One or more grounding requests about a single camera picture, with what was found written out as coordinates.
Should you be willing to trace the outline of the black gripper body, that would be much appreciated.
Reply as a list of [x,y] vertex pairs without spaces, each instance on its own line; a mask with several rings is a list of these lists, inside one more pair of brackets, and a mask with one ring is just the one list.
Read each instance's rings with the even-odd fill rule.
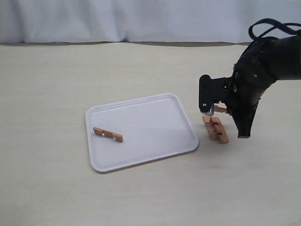
[[252,42],[234,64],[232,76],[225,84],[225,105],[229,113],[247,113],[257,108],[262,95],[275,81],[267,54],[277,39]]

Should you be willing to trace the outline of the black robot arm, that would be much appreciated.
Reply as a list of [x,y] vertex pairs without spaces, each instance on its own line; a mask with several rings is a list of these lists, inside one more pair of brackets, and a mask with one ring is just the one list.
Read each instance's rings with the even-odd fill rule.
[[199,78],[198,106],[212,116],[214,104],[224,103],[238,129],[238,138],[249,138],[259,101],[276,81],[300,80],[301,37],[260,38],[251,43],[233,66],[230,77]]

